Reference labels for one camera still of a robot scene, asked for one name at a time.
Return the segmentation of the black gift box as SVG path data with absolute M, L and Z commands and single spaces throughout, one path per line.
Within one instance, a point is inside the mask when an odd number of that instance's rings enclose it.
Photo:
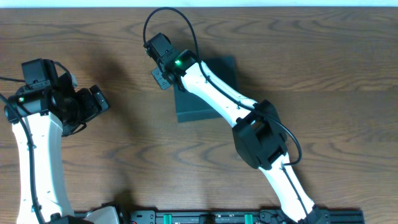
M 205 59 L 209 69 L 231 88 L 238 91 L 236 64 L 233 56 Z M 221 118 L 208 103 L 189 92 L 182 92 L 174 85 L 175 110 L 179 123 L 203 119 Z

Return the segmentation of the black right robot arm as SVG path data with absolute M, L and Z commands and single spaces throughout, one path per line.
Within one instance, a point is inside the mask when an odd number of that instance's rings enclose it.
M 287 218 L 295 223 L 320 223 L 322 215 L 318 207 L 293 170 L 300 160 L 290 160 L 286 140 L 294 135 L 280 122 L 269 101 L 258 103 L 240 94 L 190 50 L 164 50 L 151 53 L 150 57 L 160 70 L 158 83 L 161 87 L 178 84 L 227 121 L 239 156 L 264 174 Z

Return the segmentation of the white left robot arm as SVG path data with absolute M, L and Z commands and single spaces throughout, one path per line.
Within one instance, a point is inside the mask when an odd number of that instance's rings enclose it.
M 75 77 L 65 72 L 26 73 L 25 86 L 6 101 L 18 151 L 21 201 L 18 223 L 121 223 L 114 205 L 102 205 L 77 217 L 68 199 L 62 164 L 62 138 L 108 107 L 94 85 L 75 91 Z

